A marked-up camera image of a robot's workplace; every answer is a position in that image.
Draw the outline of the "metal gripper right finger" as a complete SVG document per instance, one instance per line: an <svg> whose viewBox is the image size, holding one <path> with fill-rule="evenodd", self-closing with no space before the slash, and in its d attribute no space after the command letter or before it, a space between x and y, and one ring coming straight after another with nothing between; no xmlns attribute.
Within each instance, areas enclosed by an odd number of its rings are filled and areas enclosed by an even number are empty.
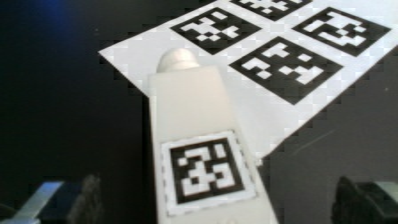
<svg viewBox="0 0 398 224"><path fill-rule="evenodd" d="M398 224L398 183L340 178L332 224Z"/></svg>

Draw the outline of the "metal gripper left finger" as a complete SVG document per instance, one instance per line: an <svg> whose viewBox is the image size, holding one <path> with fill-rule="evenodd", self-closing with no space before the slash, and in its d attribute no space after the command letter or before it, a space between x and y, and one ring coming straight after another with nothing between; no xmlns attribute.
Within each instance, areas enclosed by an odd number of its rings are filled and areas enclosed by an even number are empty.
<svg viewBox="0 0 398 224"><path fill-rule="evenodd" d="M39 213L64 185L62 181L45 182L18 210L7 224L41 224Z"/></svg>

